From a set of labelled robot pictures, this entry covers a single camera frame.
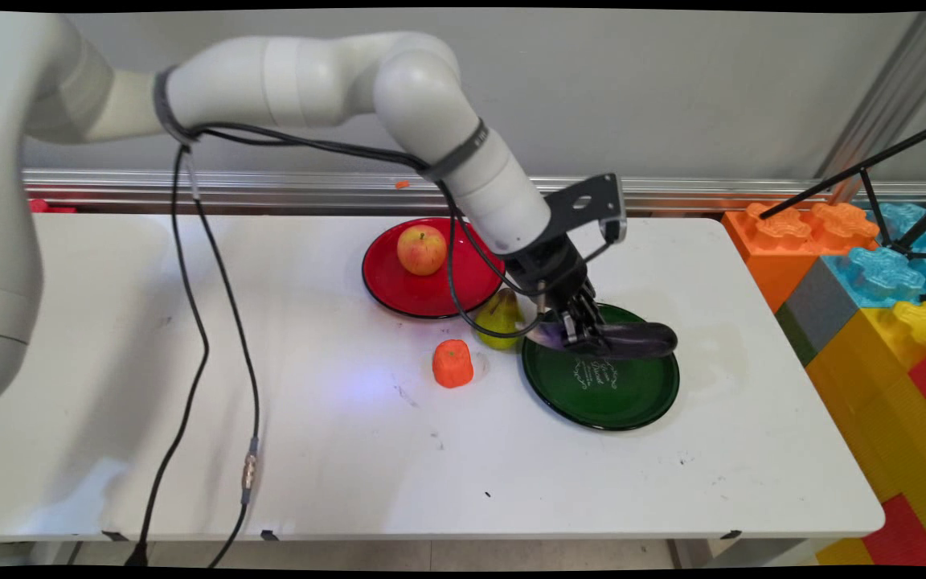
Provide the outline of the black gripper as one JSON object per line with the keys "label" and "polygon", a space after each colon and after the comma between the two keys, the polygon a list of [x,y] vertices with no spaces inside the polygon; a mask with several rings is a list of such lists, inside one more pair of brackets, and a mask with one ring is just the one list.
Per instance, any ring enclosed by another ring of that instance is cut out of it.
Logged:
{"label": "black gripper", "polygon": [[547,312],[547,347],[573,355],[593,356],[607,343],[608,326],[589,285],[588,268],[569,236],[556,236],[501,257],[514,292],[543,298]]}

